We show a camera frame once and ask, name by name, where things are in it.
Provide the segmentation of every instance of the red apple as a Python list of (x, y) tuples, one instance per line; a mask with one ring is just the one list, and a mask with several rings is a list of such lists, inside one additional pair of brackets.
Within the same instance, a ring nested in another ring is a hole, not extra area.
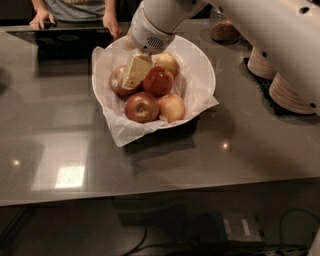
[(169, 93), (174, 84), (172, 73), (160, 66), (151, 68), (142, 81), (144, 91), (155, 97), (161, 97)]
[(128, 119), (144, 124), (158, 118), (159, 104), (152, 94), (137, 92), (126, 101), (124, 113)]
[(163, 52), (157, 55), (155, 58), (157, 66), (168, 69), (173, 77), (176, 77), (179, 74), (180, 66), (176, 58), (169, 52)]
[(119, 67), (116, 67), (109, 78), (109, 86), (111, 87), (112, 91), (123, 97), (130, 96), (136, 92), (138, 92), (141, 89), (141, 86), (137, 86), (135, 89), (128, 90), (122, 87), (123, 82), (123, 76), (126, 73), (126, 65), (122, 65)]
[(168, 123), (183, 120), (186, 106), (178, 94), (167, 94), (158, 99), (160, 106), (159, 116), (165, 117)]

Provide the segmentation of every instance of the glossy tabletop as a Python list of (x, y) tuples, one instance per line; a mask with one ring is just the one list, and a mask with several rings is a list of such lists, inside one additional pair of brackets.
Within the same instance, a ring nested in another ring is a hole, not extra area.
[(120, 148), (93, 93), (91, 63), (39, 62), (37, 46), (6, 29), (0, 205), (320, 177), (320, 118), (275, 116), (243, 63), (250, 50), (213, 42), (208, 20), (185, 21), (178, 34), (212, 62), (220, 104)]

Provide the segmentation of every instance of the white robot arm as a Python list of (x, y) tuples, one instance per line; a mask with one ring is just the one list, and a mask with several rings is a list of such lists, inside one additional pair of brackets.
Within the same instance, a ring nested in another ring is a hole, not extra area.
[(307, 0), (144, 0), (131, 25), (140, 50), (159, 53), (179, 24), (211, 4), (263, 52), (268, 62), (320, 114), (320, 8)]

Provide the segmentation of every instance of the bowl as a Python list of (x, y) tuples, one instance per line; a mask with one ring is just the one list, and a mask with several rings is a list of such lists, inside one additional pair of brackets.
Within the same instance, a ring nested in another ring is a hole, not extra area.
[(213, 96), (216, 78), (211, 62), (195, 44), (176, 36), (165, 51), (175, 56), (180, 65), (180, 73), (175, 78), (173, 92), (179, 94), (185, 101), (187, 109), (185, 118), (174, 123), (157, 120), (146, 124), (128, 120), (124, 115), (125, 100), (115, 95), (108, 84), (112, 71), (127, 63), (130, 52), (123, 48), (124, 40), (122, 37), (105, 49), (97, 47), (92, 53), (93, 91), (103, 108), (103, 114), (118, 146), (127, 144), (127, 141), (135, 140), (146, 133), (184, 124), (218, 104)]

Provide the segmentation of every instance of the person's arm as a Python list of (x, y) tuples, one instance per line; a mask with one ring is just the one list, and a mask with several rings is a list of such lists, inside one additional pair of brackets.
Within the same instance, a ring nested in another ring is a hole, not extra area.
[(30, 22), (30, 27), (32, 29), (44, 29), (45, 20), (49, 20), (53, 24), (56, 23), (52, 13), (48, 11), (44, 0), (32, 0), (32, 4), (36, 13), (33, 20)]
[(110, 30), (114, 40), (121, 36), (122, 30), (117, 20), (116, 0), (105, 0), (103, 26)]

